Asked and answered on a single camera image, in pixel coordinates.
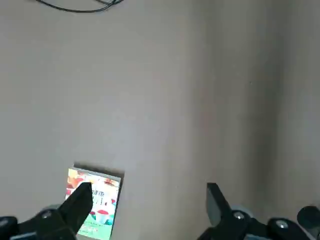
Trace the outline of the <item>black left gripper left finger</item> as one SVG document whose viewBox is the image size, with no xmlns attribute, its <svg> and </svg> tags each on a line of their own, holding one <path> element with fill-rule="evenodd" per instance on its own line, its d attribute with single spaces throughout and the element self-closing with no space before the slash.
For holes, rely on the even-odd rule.
<svg viewBox="0 0 320 240">
<path fill-rule="evenodd" d="M 60 205 L 47 207 L 24 222 L 0 217 L 2 240 L 75 240 L 93 208 L 92 184 L 82 182 Z"/>
</svg>

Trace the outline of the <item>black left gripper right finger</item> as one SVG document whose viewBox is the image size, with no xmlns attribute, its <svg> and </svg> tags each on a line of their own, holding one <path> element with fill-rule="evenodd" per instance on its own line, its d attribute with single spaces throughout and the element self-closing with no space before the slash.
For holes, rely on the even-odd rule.
<svg viewBox="0 0 320 240">
<path fill-rule="evenodd" d="M 231 208 L 216 183 L 206 185 L 206 212 L 211 226 L 199 240 L 318 240 L 320 209 L 315 205 L 301 208 L 297 221 L 272 217 L 262 223 L 242 209 Z"/>
</svg>

